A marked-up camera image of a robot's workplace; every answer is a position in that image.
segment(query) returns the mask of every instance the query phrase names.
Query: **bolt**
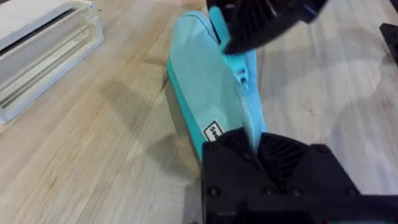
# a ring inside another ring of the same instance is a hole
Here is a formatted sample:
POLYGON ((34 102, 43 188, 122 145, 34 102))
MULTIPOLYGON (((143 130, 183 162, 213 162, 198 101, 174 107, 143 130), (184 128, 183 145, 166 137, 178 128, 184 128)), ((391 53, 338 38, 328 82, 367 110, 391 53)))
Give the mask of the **bolt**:
POLYGON ((303 194, 302 190, 300 190, 300 189, 298 189, 298 188, 294 188, 294 189, 292 190, 292 193, 293 193, 293 195, 295 195, 295 196, 297 196, 297 197, 299 197, 299 196, 301 196, 301 195, 303 194))
POLYGON ((357 189, 353 189, 353 188, 346 189, 345 192, 350 197, 355 197, 360 194, 360 192, 357 189))
POLYGON ((214 187, 208 187, 207 188, 207 195, 209 197, 213 197, 213 198, 219 197, 221 195, 221 190, 220 190, 219 187, 215 187, 215 186, 214 187))
POLYGON ((318 150, 318 152, 320 152, 320 153, 327 153, 327 152, 329 151, 328 148, 325 147, 325 146, 318 146, 318 147, 317 147, 317 150, 318 150))
POLYGON ((207 142, 206 143, 206 150, 207 151, 215 151, 216 150, 216 145, 212 142, 207 142))
POLYGON ((266 188, 263 190, 263 192, 264 192, 264 194, 266 194, 266 195, 272 195, 272 194, 275 193, 275 190, 272 189, 272 188, 270 188, 270 187, 266 187, 266 188))

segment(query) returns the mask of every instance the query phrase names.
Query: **label tag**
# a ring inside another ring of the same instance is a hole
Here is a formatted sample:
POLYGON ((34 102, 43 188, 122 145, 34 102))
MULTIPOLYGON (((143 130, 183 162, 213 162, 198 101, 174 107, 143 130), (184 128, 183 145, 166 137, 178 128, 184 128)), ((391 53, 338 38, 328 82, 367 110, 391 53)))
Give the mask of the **label tag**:
POLYGON ((221 129, 220 125, 217 121, 213 121, 203 130, 203 134, 206 136, 207 141, 215 141, 221 135, 224 134, 223 130, 221 129))

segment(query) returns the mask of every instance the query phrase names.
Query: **black mechanical part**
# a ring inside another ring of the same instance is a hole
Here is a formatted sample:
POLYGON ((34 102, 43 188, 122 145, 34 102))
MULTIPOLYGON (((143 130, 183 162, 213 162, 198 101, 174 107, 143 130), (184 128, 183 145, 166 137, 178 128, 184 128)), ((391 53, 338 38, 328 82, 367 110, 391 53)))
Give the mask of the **black mechanical part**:
POLYGON ((327 0, 207 0, 221 9, 231 40, 226 54, 260 47, 291 28, 296 22, 312 22, 327 0))
POLYGON ((390 49, 391 56, 398 64, 398 26, 383 23, 380 26, 380 32, 390 49))
POLYGON ((390 0, 392 6, 394 6, 394 9, 398 12, 398 0, 390 0))
POLYGON ((205 223, 398 223, 398 197, 361 195, 325 145, 264 133, 257 155, 243 128, 203 144, 205 223))

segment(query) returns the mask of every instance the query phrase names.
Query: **zipper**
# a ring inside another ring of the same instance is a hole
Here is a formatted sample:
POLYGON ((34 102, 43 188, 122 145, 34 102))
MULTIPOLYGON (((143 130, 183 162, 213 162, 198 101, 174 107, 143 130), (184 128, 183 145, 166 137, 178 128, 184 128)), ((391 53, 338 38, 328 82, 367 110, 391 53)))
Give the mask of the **zipper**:
POLYGON ((205 26, 211 38, 218 44, 216 34, 214 33, 213 26, 211 26, 209 18, 203 15, 203 13, 194 10, 187 11, 182 15, 182 17, 190 17, 190 16, 197 18, 205 26))

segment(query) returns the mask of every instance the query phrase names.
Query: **wooden surface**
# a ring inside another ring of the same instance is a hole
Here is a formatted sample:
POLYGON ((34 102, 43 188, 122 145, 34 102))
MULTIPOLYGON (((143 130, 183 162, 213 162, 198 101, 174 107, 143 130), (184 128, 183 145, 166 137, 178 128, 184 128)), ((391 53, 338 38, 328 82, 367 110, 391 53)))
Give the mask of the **wooden surface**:
MULTIPOLYGON (((174 20, 203 1, 95 3, 104 44, 0 126, 0 222, 200 222, 165 62, 174 20)), ((398 69, 382 22, 398 24, 387 0, 332 0, 258 50, 259 83, 270 131, 325 142, 363 192, 396 194, 398 69)))

